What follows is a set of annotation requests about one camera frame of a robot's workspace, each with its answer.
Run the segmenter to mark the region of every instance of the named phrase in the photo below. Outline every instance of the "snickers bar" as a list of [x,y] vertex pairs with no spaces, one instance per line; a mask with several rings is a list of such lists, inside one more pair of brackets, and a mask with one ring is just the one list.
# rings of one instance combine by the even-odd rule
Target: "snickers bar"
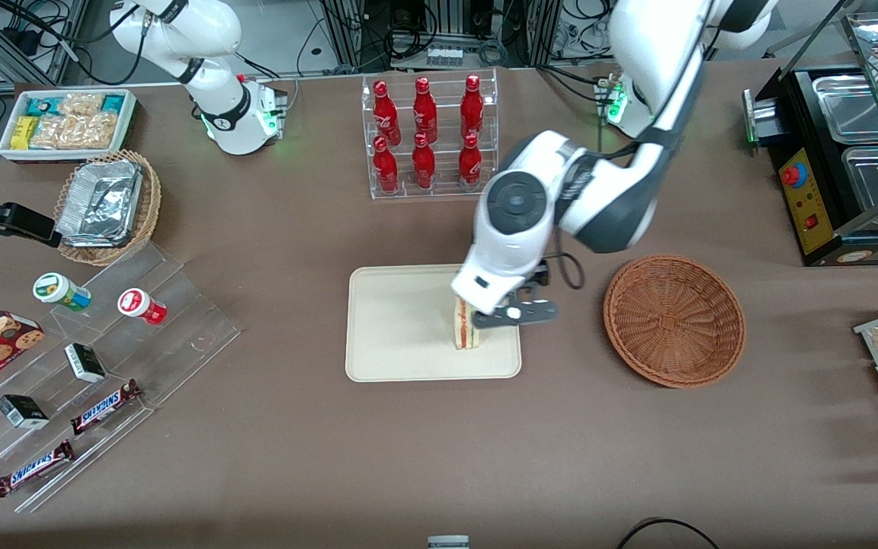
[[114,410],[124,406],[124,404],[140,395],[140,393],[142,391],[134,379],[126,382],[120,389],[115,390],[114,393],[108,396],[107,399],[101,400],[100,403],[95,404],[94,407],[85,411],[80,417],[71,419],[70,424],[73,424],[73,435],[80,435],[89,428],[101,423],[110,414],[114,413]]
[[9,496],[9,493],[16,490],[20,484],[27,482],[32,477],[42,475],[42,473],[52,469],[58,463],[73,461],[74,459],[76,459],[76,455],[73,453],[73,446],[70,445],[70,441],[60,442],[55,451],[51,451],[7,477],[0,477],[0,497]]

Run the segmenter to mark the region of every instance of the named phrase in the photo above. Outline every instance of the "table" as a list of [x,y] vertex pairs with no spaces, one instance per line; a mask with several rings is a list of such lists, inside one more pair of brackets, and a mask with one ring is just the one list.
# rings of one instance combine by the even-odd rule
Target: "table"
[[[523,328],[523,369],[498,381],[344,375],[351,272],[463,260],[474,208],[369,199],[360,78],[304,81],[286,139],[247,157],[206,139],[182,87],[136,88],[129,144],[164,185],[155,240],[245,332],[40,511],[0,503],[0,547],[377,549],[468,534],[478,549],[594,548],[653,515],[723,547],[878,547],[878,378],[851,333],[878,317],[878,268],[801,267],[767,154],[742,145],[741,90],[776,65],[708,66],[647,236],[605,256],[565,239],[588,286],[548,289],[560,319]],[[587,101],[533,70],[499,78],[506,146],[546,128],[595,143]],[[3,162],[0,201],[50,211],[69,170]],[[601,326],[614,272],[668,252],[708,265],[745,309],[745,355],[705,389],[652,385]],[[0,308],[45,315],[29,286],[54,268],[93,272],[0,239]],[[703,547],[653,529],[652,547]]]

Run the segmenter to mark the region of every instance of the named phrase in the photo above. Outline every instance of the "coca-cola bottle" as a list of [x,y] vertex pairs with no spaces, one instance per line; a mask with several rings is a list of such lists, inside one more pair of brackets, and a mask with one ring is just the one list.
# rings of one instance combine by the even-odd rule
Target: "coca-cola bottle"
[[424,191],[432,188],[436,175],[436,155],[429,146],[425,132],[415,134],[415,150],[412,152],[412,165],[415,166],[415,184]]
[[375,177],[384,194],[396,194],[398,192],[398,163],[395,156],[388,150],[388,143],[384,136],[375,136],[372,142],[375,146],[375,156],[372,163],[375,164]]
[[412,114],[415,115],[415,132],[425,133],[429,143],[435,143],[439,138],[436,100],[429,92],[429,79],[424,76],[415,78],[415,103],[412,105]]
[[388,97],[388,86],[377,80],[372,88],[375,90],[375,125],[388,140],[388,145],[398,146],[402,142],[402,132],[398,129],[398,109]]
[[470,132],[463,138],[463,150],[460,150],[460,188],[464,191],[476,191],[480,187],[480,163],[483,156],[476,148],[476,134]]
[[460,132],[463,139],[469,132],[477,136],[483,131],[483,98],[480,97],[480,77],[470,74],[466,77],[466,94],[460,103]]

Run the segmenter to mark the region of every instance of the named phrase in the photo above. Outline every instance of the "robotic arm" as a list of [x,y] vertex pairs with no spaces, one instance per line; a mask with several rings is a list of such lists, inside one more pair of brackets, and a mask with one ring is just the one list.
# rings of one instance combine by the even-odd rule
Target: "robotic arm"
[[[727,11],[741,11],[742,24],[754,27],[769,2],[728,4]],[[750,4],[758,9],[753,17],[746,15]],[[529,301],[517,297],[519,288],[536,290],[554,226],[595,253],[621,251],[641,239],[700,90],[698,41],[714,14],[713,0],[616,4],[609,23],[613,53],[650,122],[634,136],[637,149],[627,167],[552,131],[527,138],[508,153],[480,197],[473,245],[452,284],[477,309],[477,327],[540,323],[556,316],[554,303],[536,295]]]
[[171,74],[202,110],[209,137],[230,154],[248,154],[282,134],[286,96],[257,82],[243,82],[229,64],[242,41],[239,18],[219,0],[119,1],[111,24],[124,49]]

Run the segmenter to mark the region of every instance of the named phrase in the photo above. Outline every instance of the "brown woven basket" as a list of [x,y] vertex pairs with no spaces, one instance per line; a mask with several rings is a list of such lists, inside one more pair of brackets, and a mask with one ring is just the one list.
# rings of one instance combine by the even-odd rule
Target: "brown woven basket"
[[[144,180],[142,183],[142,194],[137,198],[137,213],[135,215],[135,223],[133,223],[133,235],[126,246],[120,248],[74,248],[60,244],[59,253],[63,257],[77,263],[88,263],[97,265],[97,267],[107,267],[119,257],[128,255],[133,251],[140,250],[150,239],[151,233],[154,233],[154,226],[158,222],[158,208],[161,207],[161,183],[158,181],[158,174],[154,173],[149,161],[143,156],[131,150],[118,150],[118,152],[109,152],[96,159],[90,159],[86,164],[101,164],[104,162],[114,162],[116,160],[131,160],[140,164],[144,169]],[[63,205],[66,204],[66,194],[70,190],[70,183],[73,181],[74,171],[68,178],[63,190],[59,192],[59,201],[53,208],[53,219],[58,220]]]
[[621,358],[668,387],[719,381],[745,347],[745,318],[734,292],[682,256],[652,255],[625,265],[605,293],[603,313]]

